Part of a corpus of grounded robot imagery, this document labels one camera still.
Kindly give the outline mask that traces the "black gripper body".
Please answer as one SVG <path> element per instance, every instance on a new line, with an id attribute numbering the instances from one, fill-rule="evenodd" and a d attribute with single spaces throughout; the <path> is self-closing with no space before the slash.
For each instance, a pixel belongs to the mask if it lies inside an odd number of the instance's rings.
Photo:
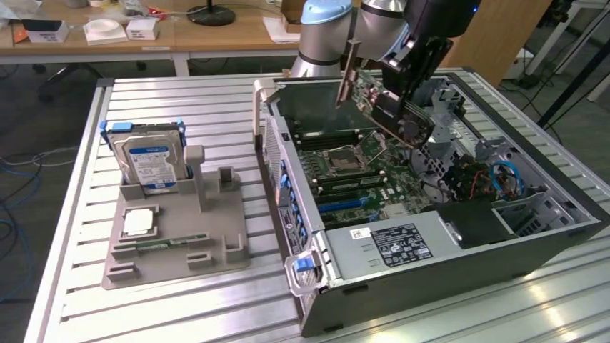
<path id="1" fill-rule="evenodd" d="M 403 18 L 413 39 L 463 35 L 479 8 L 479 0 L 409 0 Z"/>

